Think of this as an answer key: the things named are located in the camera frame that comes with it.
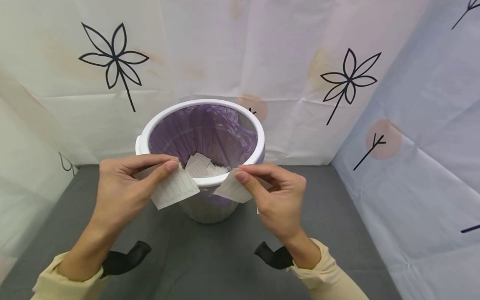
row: trash can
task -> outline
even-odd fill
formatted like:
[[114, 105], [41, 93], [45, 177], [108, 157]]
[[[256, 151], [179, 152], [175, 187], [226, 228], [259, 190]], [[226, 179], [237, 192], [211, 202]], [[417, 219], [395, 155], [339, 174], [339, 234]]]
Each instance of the trash can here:
[[[261, 164], [265, 135], [259, 120], [244, 107], [217, 99], [198, 99], [171, 106], [156, 115], [137, 137], [140, 154], [177, 156], [185, 166], [189, 157], [201, 153], [217, 166]], [[179, 205], [193, 220], [211, 224], [228, 218], [238, 203], [213, 195], [227, 174], [193, 178], [200, 193]]]

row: gray surface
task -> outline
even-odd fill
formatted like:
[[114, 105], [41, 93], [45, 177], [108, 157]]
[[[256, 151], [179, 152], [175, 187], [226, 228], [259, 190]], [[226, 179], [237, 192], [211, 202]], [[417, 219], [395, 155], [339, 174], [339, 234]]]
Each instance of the gray surface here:
[[[307, 178], [302, 211], [307, 233], [328, 245], [371, 300], [401, 299], [335, 169], [287, 168]], [[97, 181], [97, 166], [80, 169], [3, 282], [0, 299], [30, 299], [38, 274], [72, 247], [88, 222]], [[260, 223], [253, 201], [213, 225], [190, 220], [178, 205], [157, 211], [149, 203], [113, 249], [127, 252], [137, 240], [150, 244], [152, 252], [133, 271], [113, 277], [101, 299], [309, 299], [293, 274], [253, 254], [264, 240], [272, 249], [280, 246]]]

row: torn paper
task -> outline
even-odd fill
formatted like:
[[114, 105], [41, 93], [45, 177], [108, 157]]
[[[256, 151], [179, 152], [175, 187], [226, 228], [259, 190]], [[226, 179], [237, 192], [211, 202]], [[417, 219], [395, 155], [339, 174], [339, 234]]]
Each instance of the torn paper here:
[[[157, 167], [158, 166], [150, 167], [135, 174], [134, 177], [142, 180], [150, 175]], [[151, 199], [157, 209], [162, 209], [192, 197], [199, 192], [200, 190], [195, 181], [193, 181], [179, 163], [179, 168], [159, 184], [152, 194]]]
[[[222, 184], [215, 190], [213, 195], [218, 195], [235, 202], [245, 203], [253, 198], [252, 194], [235, 178], [238, 169], [232, 170]], [[264, 188], [269, 189], [272, 185], [257, 177], [257, 180]]]
[[190, 156], [185, 170], [193, 178], [214, 177], [228, 173], [228, 168], [214, 165], [208, 157], [198, 152]]

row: plant stem drawing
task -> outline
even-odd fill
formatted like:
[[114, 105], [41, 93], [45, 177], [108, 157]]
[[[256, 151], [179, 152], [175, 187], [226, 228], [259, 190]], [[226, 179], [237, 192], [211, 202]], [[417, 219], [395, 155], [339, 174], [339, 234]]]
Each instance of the plant stem drawing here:
[[132, 106], [133, 112], [135, 112], [135, 106], [133, 105], [130, 89], [128, 88], [125, 78], [128, 78], [136, 85], [142, 85], [137, 72], [135, 72], [130, 65], [141, 64], [147, 61], [149, 57], [137, 51], [125, 51], [127, 47], [127, 32], [125, 31], [123, 23], [115, 29], [111, 43], [95, 29], [83, 23], [82, 25], [90, 42], [92, 42], [95, 49], [98, 50], [98, 53], [85, 53], [78, 59], [94, 66], [106, 67], [105, 79], [108, 89], [113, 88], [117, 84], [120, 76], [127, 90], [130, 105]]
[[480, 224], [474, 226], [474, 227], [470, 227], [470, 228], [467, 228], [467, 229], [464, 229], [461, 231], [461, 233], [467, 233], [467, 232], [470, 232], [470, 231], [474, 231], [476, 229], [480, 229]]
[[345, 98], [348, 104], [351, 105], [357, 94], [357, 87], [369, 86], [377, 82], [374, 77], [365, 75], [365, 73], [373, 67], [381, 54], [382, 53], [380, 52], [373, 55], [357, 67], [357, 56], [353, 53], [352, 49], [348, 48], [347, 54], [343, 59], [343, 73], [328, 72], [320, 75], [323, 80], [331, 84], [336, 84], [327, 95], [325, 95], [323, 102], [330, 101], [337, 96], [340, 96], [330, 118], [328, 119], [327, 126], [332, 120], [342, 98]]
[[[61, 167], [67, 172], [72, 171], [72, 174], [75, 176], [75, 167], [73, 166], [73, 164], [66, 157], [64, 157], [60, 152], [58, 152], [58, 153], [59, 153], [59, 156], [60, 156]], [[68, 163], [70, 164], [69, 168], [65, 167], [65, 164], [63, 162], [64, 159], [66, 161], [68, 161]]]
[[382, 134], [382, 136], [380, 136], [380, 138], [378, 139], [378, 141], [376, 141], [376, 138], [377, 138], [377, 134], [375, 134], [373, 136], [373, 145], [372, 147], [370, 148], [370, 150], [368, 150], [367, 154], [364, 155], [364, 157], [361, 159], [361, 161], [359, 163], [357, 163], [357, 165], [355, 166], [355, 168], [353, 168], [353, 170], [355, 171], [359, 165], [364, 161], [364, 159], [367, 158], [368, 154], [370, 154], [370, 152], [372, 152], [376, 146], [380, 145], [380, 144], [386, 144], [387, 142], [385, 141], [382, 141], [382, 139], [384, 138], [384, 135]]
[[468, 0], [468, 6], [467, 6], [467, 11], [463, 13], [463, 15], [460, 17], [460, 19], [458, 19], [458, 21], [455, 23], [455, 25], [453, 25], [452, 27], [452, 30], [457, 26], [458, 23], [460, 23], [460, 21], [463, 19], [463, 17], [465, 17], [465, 15], [467, 14], [467, 12], [471, 11], [472, 9], [474, 8], [477, 8], [480, 6], [480, 3], [479, 4], [476, 4], [478, 0]]

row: sleeve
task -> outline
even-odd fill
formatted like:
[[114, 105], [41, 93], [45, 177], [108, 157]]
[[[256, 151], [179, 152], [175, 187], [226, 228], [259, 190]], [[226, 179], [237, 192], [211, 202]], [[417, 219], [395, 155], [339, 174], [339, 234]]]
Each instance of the sleeve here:
[[87, 281], [70, 281], [57, 273], [57, 266], [65, 255], [66, 253], [56, 256], [53, 262], [38, 276], [33, 288], [35, 295], [31, 300], [94, 300], [98, 298], [108, 283], [108, 277], [101, 278], [103, 268], [100, 268]]
[[310, 290], [314, 300], [368, 300], [357, 284], [336, 264], [328, 248], [312, 239], [322, 253], [322, 258], [313, 270], [300, 269], [294, 262], [289, 269]]

